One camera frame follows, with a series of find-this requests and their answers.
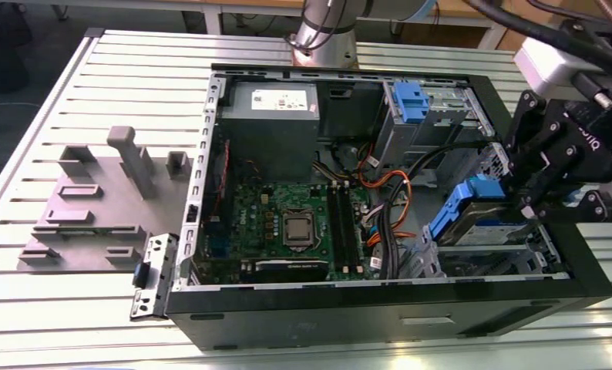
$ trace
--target label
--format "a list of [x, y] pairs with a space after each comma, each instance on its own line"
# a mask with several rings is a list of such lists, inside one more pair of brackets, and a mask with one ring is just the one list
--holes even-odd
[[509, 234], [527, 224], [503, 224], [496, 220], [480, 221], [459, 239], [457, 245], [496, 245], [509, 241]]
[[369, 156], [369, 157], [367, 158], [367, 162], [368, 162], [375, 168], [379, 167], [379, 160], [377, 160], [373, 156]]
[[369, 267], [375, 268], [376, 270], [380, 270], [381, 263], [383, 261], [380, 258], [372, 257], [369, 260]]
[[308, 110], [305, 90], [255, 90], [252, 110]]

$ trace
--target slotted table surface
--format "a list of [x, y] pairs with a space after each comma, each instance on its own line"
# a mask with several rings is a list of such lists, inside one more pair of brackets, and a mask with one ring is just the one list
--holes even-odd
[[[511, 111], [528, 88], [509, 52], [360, 43], [357, 54], [364, 69], [487, 75]], [[147, 362], [156, 360], [225, 369], [612, 368], [612, 299], [500, 338], [203, 353], [171, 321], [128, 321], [131, 274], [13, 272], [65, 145], [115, 156], [108, 129], [131, 125], [151, 155], [192, 152], [213, 62], [289, 65], [291, 54], [269, 38], [125, 31], [84, 38], [0, 176], [0, 367], [159, 368]], [[612, 224], [581, 230], [612, 280]]]

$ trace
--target side panel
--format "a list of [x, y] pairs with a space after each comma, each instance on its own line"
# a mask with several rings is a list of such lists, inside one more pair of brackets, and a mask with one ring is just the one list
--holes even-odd
[[171, 315], [200, 350], [417, 341], [508, 332], [576, 299]]

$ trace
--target metal bracket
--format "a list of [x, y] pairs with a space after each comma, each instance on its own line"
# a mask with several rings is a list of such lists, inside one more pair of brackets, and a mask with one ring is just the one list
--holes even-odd
[[173, 276], [173, 262], [177, 253], [177, 236], [161, 234], [151, 237], [143, 262], [133, 273], [133, 295], [131, 321], [167, 320], [165, 305]]

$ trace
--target wire bundle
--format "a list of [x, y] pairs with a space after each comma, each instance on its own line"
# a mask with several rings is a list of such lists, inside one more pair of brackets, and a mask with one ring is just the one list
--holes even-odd
[[[411, 187], [411, 180], [417, 176], [419, 172], [429, 165], [429, 163], [448, 151], [460, 149], [460, 148], [476, 148], [481, 149], [488, 145], [488, 141], [472, 141], [464, 143], [452, 143], [445, 146], [439, 147], [437, 149], [429, 151], [420, 159], [413, 163], [408, 169], [407, 178], [408, 178], [408, 187]], [[399, 183], [397, 186], [392, 189], [389, 193], [388, 200], [385, 201], [383, 210], [379, 213], [377, 217], [377, 226], [379, 226], [379, 235], [380, 242], [383, 247], [384, 261], [380, 269], [380, 278], [396, 279], [399, 278], [399, 246], [396, 242], [397, 233], [393, 232], [391, 228], [389, 215], [392, 210], [392, 204], [397, 199], [399, 192], [403, 189], [403, 183]]]

